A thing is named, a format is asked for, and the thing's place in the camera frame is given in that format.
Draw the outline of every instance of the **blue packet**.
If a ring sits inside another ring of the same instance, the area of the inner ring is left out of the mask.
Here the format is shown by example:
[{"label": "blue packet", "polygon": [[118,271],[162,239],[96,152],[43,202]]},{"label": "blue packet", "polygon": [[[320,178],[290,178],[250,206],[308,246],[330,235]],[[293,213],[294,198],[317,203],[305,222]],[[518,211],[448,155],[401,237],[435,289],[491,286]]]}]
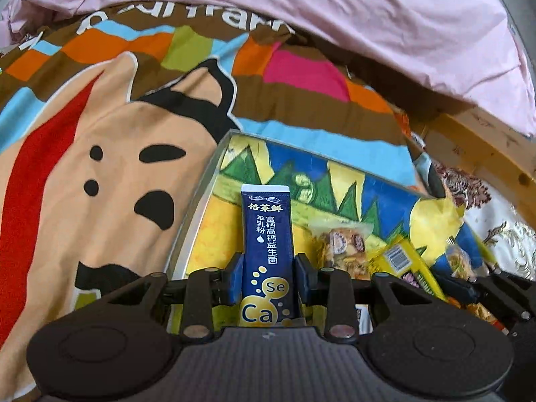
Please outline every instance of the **blue packet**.
[{"label": "blue packet", "polygon": [[240,326],[290,326],[301,317],[294,289],[288,186],[242,185],[244,273]]}]

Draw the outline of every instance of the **pink bed sheet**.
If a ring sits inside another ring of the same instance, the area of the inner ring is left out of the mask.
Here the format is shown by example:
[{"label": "pink bed sheet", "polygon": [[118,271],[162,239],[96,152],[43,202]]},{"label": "pink bed sheet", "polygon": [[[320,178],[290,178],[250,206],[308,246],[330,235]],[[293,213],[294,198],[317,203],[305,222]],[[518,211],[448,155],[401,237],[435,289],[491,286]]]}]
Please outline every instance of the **pink bed sheet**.
[{"label": "pink bed sheet", "polygon": [[[0,48],[52,20],[125,1],[131,0],[12,0],[2,13]],[[238,6],[283,19],[536,134],[526,58],[499,0],[166,1]]]}]

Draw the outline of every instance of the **grey ribbed surface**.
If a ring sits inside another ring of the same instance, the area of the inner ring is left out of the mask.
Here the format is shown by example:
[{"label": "grey ribbed surface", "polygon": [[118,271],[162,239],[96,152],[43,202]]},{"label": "grey ribbed surface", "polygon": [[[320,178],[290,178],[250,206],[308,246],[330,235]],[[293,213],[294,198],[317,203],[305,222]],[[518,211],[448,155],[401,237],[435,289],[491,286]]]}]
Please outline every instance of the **grey ribbed surface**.
[{"label": "grey ribbed surface", "polygon": [[[351,346],[313,328],[229,328],[211,345],[183,351],[160,382],[129,402],[424,401],[385,384]],[[499,402],[496,395],[474,399]],[[52,397],[43,402],[58,402]]]}]

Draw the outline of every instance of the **barcode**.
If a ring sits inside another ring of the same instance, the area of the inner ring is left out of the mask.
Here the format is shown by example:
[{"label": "barcode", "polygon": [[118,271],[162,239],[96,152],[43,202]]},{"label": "barcode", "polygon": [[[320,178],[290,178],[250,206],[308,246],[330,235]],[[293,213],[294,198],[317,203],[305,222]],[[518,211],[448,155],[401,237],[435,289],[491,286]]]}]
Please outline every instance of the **barcode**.
[{"label": "barcode", "polygon": [[396,245],[383,253],[396,275],[411,266],[411,260],[400,245]]}]

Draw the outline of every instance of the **metal screw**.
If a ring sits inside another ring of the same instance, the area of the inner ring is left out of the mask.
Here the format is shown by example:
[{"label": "metal screw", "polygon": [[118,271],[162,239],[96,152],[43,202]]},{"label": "metal screw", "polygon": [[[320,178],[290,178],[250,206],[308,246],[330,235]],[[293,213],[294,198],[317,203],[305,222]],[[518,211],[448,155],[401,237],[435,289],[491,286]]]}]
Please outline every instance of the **metal screw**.
[{"label": "metal screw", "polygon": [[210,330],[205,325],[190,325],[184,328],[183,333],[191,339],[202,339],[210,334]]},{"label": "metal screw", "polygon": [[338,339],[349,339],[355,335],[355,329],[350,325],[334,325],[330,328],[330,334]]}]

